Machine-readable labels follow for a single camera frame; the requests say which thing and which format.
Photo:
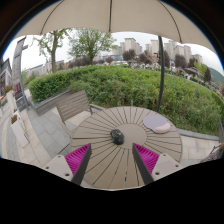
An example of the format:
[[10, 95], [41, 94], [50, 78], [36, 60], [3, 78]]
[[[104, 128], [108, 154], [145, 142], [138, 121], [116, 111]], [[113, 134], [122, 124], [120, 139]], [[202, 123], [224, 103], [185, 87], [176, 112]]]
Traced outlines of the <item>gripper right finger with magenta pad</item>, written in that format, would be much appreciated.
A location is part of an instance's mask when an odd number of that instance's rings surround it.
[[132, 153], [145, 185], [182, 169], [167, 153], [157, 154], [136, 143], [132, 146]]

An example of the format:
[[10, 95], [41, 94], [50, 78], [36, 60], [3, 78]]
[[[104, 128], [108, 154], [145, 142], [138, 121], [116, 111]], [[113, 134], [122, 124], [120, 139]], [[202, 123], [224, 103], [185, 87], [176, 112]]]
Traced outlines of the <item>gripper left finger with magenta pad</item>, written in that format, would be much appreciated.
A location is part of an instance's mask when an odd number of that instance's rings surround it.
[[55, 156], [43, 166], [43, 169], [76, 185], [81, 185], [91, 153], [91, 144], [86, 144], [66, 156]]

